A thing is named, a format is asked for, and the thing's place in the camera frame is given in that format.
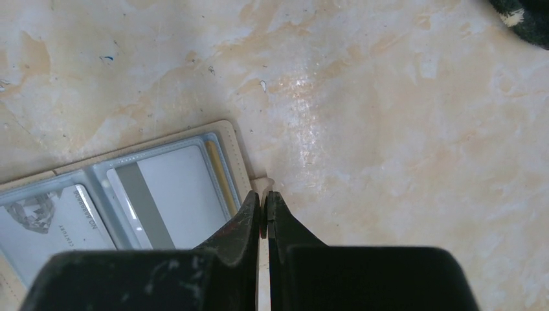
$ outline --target black and white fabric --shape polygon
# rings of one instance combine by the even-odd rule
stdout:
[[[490,0],[521,39],[549,50],[549,0]]]

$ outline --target white card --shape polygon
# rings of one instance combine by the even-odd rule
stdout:
[[[57,253],[115,248],[82,185],[1,206],[0,247],[27,286]]]
[[[142,248],[194,248],[228,220],[197,146],[111,169],[107,178]],[[169,243],[157,247],[160,235]]]

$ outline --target black clamp jaw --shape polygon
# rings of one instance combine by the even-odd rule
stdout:
[[[250,191],[188,251],[73,251],[51,258],[22,310],[256,310],[259,238],[269,239],[271,310],[478,310],[438,248],[332,247],[279,192]]]

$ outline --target marble surface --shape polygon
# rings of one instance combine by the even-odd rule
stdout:
[[[549,307],[548,104],[549,53],[487,1],[0,12],[0,181],[228,119],[319,238],[448,249],[483,310]]]

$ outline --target card holder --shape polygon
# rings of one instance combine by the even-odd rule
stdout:
[[[0,251],[30,286],[59,251],[192,248],[250,189],[234,130],[219,121],[0,185]]]

